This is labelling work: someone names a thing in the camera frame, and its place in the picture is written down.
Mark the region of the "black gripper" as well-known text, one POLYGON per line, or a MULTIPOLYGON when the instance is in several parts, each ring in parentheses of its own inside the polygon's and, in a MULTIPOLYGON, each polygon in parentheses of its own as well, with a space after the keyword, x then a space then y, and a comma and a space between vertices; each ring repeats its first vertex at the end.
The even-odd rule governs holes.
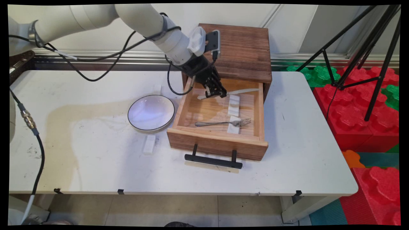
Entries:
POLYGON ((182 65, 182 71, 189 77, 196 77, 195 82, 206 88, 205 97, 213 98, 227 96, 227 90, 222 86, 219 73, 214 66, 216 58, 209 61, 206 57, 191 57, 182 65))

